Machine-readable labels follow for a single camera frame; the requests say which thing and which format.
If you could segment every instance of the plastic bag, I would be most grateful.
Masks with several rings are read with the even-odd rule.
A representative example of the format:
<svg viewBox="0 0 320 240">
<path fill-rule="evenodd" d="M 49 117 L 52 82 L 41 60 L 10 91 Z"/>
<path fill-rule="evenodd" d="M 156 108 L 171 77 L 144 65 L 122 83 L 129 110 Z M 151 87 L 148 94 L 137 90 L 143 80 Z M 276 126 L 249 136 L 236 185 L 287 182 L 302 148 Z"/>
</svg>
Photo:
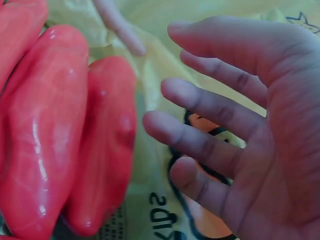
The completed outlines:
<svg viewBox="0 0 320 240">
<path fill-rule="evenodd" d="M 149 110 L 167 112 L 182 122 L 244 147 L 245 143 L 225 129 L 196 114 L 175 106 L 161 96 L 160 83 L 178 77 L 209 91 L 231 98 L 265 115 L 264 109 L 223 84 L 185 67 L 180 49 L 167 35 L 167 25 L 175 20 L 199 21 L 214 15 L 233 15 L 267 21 L 299 24 L 320 36 L 319 0 L 118 0 L 124 16 L 133 24 L 147 47 L 147 55 L 132 56 L 113 32 L 105 29 L 91 0 L 47 0 L 48 25 L 71 24 L 79 28 L 90 44 L 91 59 L 125 56 L 138 77 L 136 104 L 139 117 L 134 167 L 122 207 L 101 228 L 97 240 L 234 240 L 224 223 L 196 202 L 181 194 L 170 182 L 168 172 L 181 154 L 146 134 L 142 116 Z M 228 179 L 199 166 L 218 181 Z M 54 239 L 82 239 L 59 221 Z"/>
</svg>

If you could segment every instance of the printed logo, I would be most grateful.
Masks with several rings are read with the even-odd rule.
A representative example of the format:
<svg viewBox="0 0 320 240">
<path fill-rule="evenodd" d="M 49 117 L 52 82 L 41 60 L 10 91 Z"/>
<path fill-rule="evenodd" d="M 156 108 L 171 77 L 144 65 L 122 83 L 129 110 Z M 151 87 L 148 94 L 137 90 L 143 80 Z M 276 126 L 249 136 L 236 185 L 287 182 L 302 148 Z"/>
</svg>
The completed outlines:
<svg viewBox="0 0 320 240">
<path fill-rule="evenodd" d="M 190 111 L 186 111 L 184 116 L 184 123 L 193 126 L 201 131 L 205 131 L 212 136 L 229 142 L 228 132 L 216 125 L 215 123 L 195 114 Z M 168 173 L 177 159 L 182 157 L 182 153 L 170 148 L 172 158 L 168 166 Z M 223 175 L 215 172 L 211 168 L 198 163 L 198 168 L 206 173 L 214 181 L 220 181 L 224 184 L 230 185 L 230 181 Z M 194 237 L 198 240 L 236 240 L 237 237 L 232 234 L 228 227 L 223 223 L 221 219 L 216 217 L 211 212 L 204 209 L 197 202 L 190 199 L 183 193 L 181 193 L 173 184 L 170 182 L 173 192 L 176 198 L 182 205 L 185 214 L 188 217 L 190 229 Z"/>
<path fill-rule="evenodd" d="M 300 25 L 300 26 L 310 30 L 314 34 L 320 33 L 320 28 L 318 26 L 310 24 L 308 22 L 307 16 L 303 12 L 300 12 L 299 17 L 297 17 L 297 18 L 287 16 L 286 19 L 290 23 Z"/>
</svg>

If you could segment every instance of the palm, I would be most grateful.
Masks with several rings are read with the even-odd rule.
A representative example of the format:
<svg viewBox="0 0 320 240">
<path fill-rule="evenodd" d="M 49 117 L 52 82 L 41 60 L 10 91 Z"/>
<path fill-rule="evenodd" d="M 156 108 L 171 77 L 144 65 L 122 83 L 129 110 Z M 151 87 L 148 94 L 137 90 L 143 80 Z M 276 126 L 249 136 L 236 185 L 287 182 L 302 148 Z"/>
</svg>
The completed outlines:
<svg viewBox="0 0 320 240">
<path fill-rule="evenodd" d="M 210 180 L 191 158 L 175 163 L 171 180 L 243 240 L 318 239 L 319 40 L 300 28 L 223 17 L 174 26 L 169 35 L 186 50 L 186 65 L 267 109 L 262 117 L 183 80 L 165 80 L 164 97 L 247 143 L 242 149 L 148 113 L 144 126 L 151 136 L 234 181 L 229 187 Z"/>
<path fill-rule="evenodd" d="M 290 209 L 284 175 L 275 158 L 272 133 L 265 124 L 252 133 L 239 156 L 234 184 L 221 213 L 227 225 L 243 239 L 285 239 L 283 234 L 290 226 L 290 214 L 294 210 Z"/>
</svg>

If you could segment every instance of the bell pepper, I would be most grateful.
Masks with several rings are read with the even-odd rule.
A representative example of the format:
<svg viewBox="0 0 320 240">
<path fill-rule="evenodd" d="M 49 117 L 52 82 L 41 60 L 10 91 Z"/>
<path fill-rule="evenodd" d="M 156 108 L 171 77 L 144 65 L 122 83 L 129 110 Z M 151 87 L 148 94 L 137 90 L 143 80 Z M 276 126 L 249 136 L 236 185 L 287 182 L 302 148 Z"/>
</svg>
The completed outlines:
<svg viewBox="0 0 320 240">
<path fill-rule="evenodd" d="M 49 28 L 0 98 L 9 149 L 0 211 L 13 234 L 48 240 L 75 180 L 88 96 L 89 49 L 67 25 Z"/>
<path fill-rule="evenodd" d="M 0 6 L 2 90 L 19 59 L 36 42 L 48 17 L 48 6 L 46 0 L 10 0 Z"/>
<path fill-rule="evenodd" d="M 20 239 L 15 238 L 15 237 L 11 237 L 11 236 L 0 235 L 0 240 L 20 240 Z"/>
<path fill-rule="evenodd" d="M 80 236 L 96 234 L 124 200 L 136 136 L 135 87 L 135 73 L 120 56 L 89 66 L 79 168 L 64 212 Z"/>
</svg>

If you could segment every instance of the red pepper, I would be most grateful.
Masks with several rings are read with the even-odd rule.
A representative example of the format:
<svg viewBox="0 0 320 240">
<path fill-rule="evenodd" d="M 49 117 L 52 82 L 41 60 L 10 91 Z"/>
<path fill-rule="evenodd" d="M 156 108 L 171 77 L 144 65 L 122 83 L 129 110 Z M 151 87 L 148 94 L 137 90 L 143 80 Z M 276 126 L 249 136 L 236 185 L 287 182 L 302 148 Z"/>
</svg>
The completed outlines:
<svg viewBox="0 0 320 240">
<path fill-rule="evenodd" d="M 10 149 L 0 211 L 15 237 L 48 240 L 68 199 L 86 114 L 88 55 L 78 30 L 51 27 L 22 58 L 0 98 Z"/>
<path fill-rule="evenodd" d="M 136 136 L 136 77 L 131 66 L 111 56 L 89 67 L 88 105 L 79 169 L 65 209 L 69 227 L 92 236 L 124 200 Z"/>
<path fill-rule="evenodd" d="M 11 236 L 0 235 L 0 240 L 20 240 L 20 239 L 15 238 L 15 237 L 11 237 Z"/>
<path fill-rule="evenodd" d="M 19 59 L 36 42 L 47 16 L 45 0 L 10 0 L 1 5 L 0 90 Z"/>
</svg>

